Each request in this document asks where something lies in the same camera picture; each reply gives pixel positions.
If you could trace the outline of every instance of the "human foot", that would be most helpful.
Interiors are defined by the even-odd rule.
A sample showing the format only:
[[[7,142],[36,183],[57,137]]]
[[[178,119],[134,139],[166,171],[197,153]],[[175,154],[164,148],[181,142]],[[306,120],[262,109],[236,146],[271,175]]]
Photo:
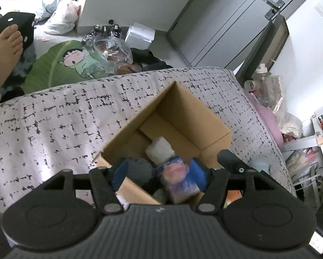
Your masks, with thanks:
[[[22,36],[16,24],[0,34],[0,87],[7,79],[22,54]]]

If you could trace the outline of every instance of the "door lock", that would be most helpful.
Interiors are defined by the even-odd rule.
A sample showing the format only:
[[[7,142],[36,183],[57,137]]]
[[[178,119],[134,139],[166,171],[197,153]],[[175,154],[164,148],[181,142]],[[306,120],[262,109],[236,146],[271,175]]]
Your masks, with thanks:
[[[274,2],[273,0],[266,0],[272,8],[269,10],[268,13],[265,14],[265,18],[268,20],[271,20],[271,18],[279,11],[283,5],[285,5],[285,2],[283,0],[279,0],[277,2]]]

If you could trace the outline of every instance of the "patterned bed sheet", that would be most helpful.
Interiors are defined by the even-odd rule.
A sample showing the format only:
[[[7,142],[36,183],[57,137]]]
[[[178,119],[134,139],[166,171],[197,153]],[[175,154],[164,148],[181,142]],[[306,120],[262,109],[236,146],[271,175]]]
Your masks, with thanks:
[[[63,85],[0,104],[0,212],[62,169],[93,158],[165,86],[180,81],[232,131],[244,162],[264,155],[295,195],[283,156],[234,75],[216,67],[167,69]]]

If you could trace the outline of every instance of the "gray door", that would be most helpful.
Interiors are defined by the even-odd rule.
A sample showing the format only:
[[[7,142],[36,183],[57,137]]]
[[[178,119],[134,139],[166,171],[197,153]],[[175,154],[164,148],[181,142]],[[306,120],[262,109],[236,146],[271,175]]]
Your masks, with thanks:
[[[193,0],[169,38],[191,66],[226,67],[267,25],[270,9],[266,0]]]

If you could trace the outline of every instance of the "blue snack package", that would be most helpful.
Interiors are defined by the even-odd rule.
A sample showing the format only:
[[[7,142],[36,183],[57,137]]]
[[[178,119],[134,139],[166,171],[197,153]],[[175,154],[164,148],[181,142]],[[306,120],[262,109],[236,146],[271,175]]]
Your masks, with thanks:
[[[200,192],[195,179],[190,174],[189,165],[179,156],[172,157],[168,162],[154,171],[174,204],[184,202]]]

